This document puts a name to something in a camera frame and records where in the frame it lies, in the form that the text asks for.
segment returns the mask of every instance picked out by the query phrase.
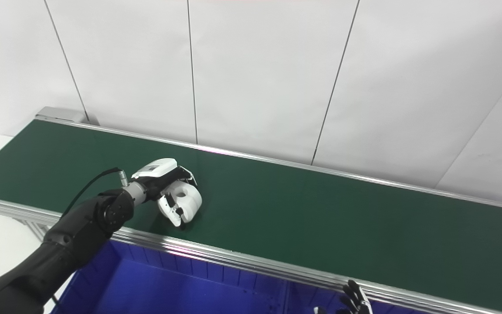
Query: blue container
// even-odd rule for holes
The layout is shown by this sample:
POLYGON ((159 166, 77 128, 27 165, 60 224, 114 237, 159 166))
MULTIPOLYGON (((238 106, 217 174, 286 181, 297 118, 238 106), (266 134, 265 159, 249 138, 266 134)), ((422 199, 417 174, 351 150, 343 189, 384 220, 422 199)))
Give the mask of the blue container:
MULTIPOLYGON (((312 314, 337 292, 109 241, 76 272, 52 314, 312 314)), ((372 302, 374 314, 421 312, 372 302)))

